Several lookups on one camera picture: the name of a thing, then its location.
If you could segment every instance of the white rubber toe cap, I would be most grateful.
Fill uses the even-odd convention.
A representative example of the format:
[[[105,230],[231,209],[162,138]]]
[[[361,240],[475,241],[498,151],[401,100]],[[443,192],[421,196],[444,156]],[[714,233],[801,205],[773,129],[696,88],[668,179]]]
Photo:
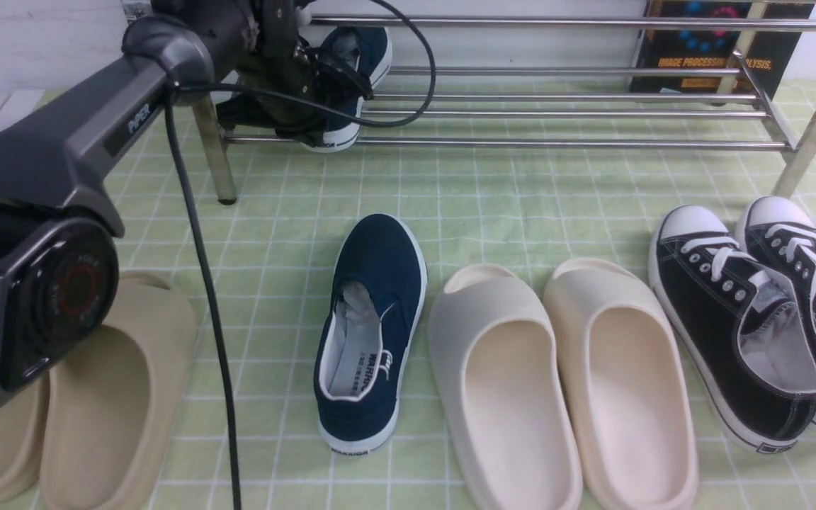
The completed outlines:
[[[755,200],[749,208],[749,228],[766,223],[800,223],[814,227],[814,222],[804,210],[783,197],[762,197]]]
[[[728,228],[711,210],[699,205],[684,205],[673,210],[663,223],[660,239],[694,232],[728,232]]]

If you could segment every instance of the shoe rack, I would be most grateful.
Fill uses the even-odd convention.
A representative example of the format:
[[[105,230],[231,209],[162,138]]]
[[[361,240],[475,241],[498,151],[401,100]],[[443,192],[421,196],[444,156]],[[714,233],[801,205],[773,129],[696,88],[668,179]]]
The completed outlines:
[[[441,77],[556,77],[561,78],[625,78],[625,77],[719,77],[722,78],[716,93],[667,94],[667,93],[506,93],[438,94],[434,101],[444,103],[503,103],[531,105],[512,109],[450,109],[430,107],[425,115],[436,118],[463,119],[530,119],[530,120],[583,120],[583,119],[665,119],[665,120],[746,120],[759,122],[769,136],[762,141],[722,141],[657,138],[653,140],[606,140],[606,139],[487,139],[473,137],[386,137],[362,136],[360,145],[385,145],[435,148],[546,148],[546,149],[683,149],[684,151],[745,151],[779,152],[785,162],[783,173],[773,189],[773,194],[790,197],[808,170],[816,155],[816,112],[803,133],[791,132],[776,104],[771,101],[751,69],[746,64],[744,54],[751,46],[758,32],[816,32],[816,19],[762,19],[768,4],[813,4],[816,0],[755,0],[746,18],[567,18],[567,17],[457,17],[434,16],[414,17],[415,25],[424,28],[556,28],[561,29],[643,29],[643,30],[725,30],[738,32],[734,51],[725,68],[719,69],[637,69],[630,67],[441,67],[437,70]],[[319,26],[389,26],[404,27],[394,17],[386,16],[322,16],[314,17],[314,25]],[[426,67],[393,67],[391,74],[428,74]],[[748,81],[754,88],[751,93],[734,93],[736,80]],[[377,93],[376,98],[389,101],[421,101],[424,90],[416,93]],[[587,109],[571,107],[586,103],[653,103],[671,106],[667,109]],[[739,103],[751,109],[726,110],[672,108],[681,103],[719,104]],[[401,118],[412,113],[409,109],[374,108],[368,106],[363,111],[367,117]],[[271,135],[237,135],[227,132],[217,125],[213,101],[207,99],[194,107],[200,136],[207,154],[208,166],[216,184],[218,200],[233,204],[237,200],[235,183],[231,177],[229,160],[226,157],[228,145],[257,145],[258,143],[289,142]]]

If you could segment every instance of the navy blue sneaker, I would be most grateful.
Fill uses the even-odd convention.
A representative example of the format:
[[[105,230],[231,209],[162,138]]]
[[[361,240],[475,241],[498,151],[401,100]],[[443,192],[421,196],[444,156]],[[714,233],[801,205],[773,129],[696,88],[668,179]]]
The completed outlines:
[[[340,26],[327,36],[322,49],[330,51],[354,68],[357,74],[370,81],[373,90],[382,83],[392,67],[392,39],[389,30],[383,27],[353,28]],[[344,104],[335,106],[342,113],[354,117],[361,116],[363,97],[349,98]],[[308,151],[339,152],[354,145],[360,126],[350,120],[330,117],[323,133],[323,141],[317,147],[304,143]]]
[[[354,227],[339,252],[314,367],[320,436],[334,451],[366,455],[395,430],[426,291],[424,255],[408,226],[373,214]]]

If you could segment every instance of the robotic arm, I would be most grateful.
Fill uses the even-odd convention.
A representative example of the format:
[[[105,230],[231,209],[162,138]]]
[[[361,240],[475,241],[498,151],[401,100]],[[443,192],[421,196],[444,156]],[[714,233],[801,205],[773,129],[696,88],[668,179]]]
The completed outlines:
[[[295,9],[310,1],[152,0],[121,58],[0,132],[0,406],[110,309],[124,226],[103,179],[167,104],[202,99],[177,84],[217,84],[256,53],[301,96]]]

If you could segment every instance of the cream slide sandal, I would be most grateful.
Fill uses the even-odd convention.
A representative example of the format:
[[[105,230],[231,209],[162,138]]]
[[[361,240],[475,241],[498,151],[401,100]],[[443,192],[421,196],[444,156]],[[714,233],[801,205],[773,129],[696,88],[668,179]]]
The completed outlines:
[[[433,305],[430,362],[481,510],[579,506],[581,468],[546,310],[505,268],[458,271]]]
[[[0,409],[0,503],[40,474],[48,402],[49,380],[42,377]]]
[[[571,259],[543,302],[587,488],[608,510],[691,508],[698,474],[689,394],[654,293],[615,264]]]
[[[127,272],[103,326],[50,372],[40,485],[50,510],[140,508],[159,477],[197,323],[178,288]]]

